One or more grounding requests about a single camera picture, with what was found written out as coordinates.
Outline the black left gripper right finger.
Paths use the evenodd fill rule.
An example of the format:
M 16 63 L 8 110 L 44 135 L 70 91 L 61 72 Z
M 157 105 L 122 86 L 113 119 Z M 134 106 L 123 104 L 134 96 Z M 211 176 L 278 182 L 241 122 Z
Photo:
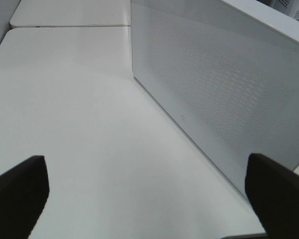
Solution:
M 245 193 L 270 239 L 299 239 L 299 175 L 269 157 L 248 158 Z

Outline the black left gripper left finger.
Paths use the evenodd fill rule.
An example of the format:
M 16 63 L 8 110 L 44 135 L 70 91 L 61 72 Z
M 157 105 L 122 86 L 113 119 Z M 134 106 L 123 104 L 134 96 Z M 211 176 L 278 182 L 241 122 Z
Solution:
M 0 175 L 0 239 L 27 239 L 49 197 L 43 155 L 32 156 Z

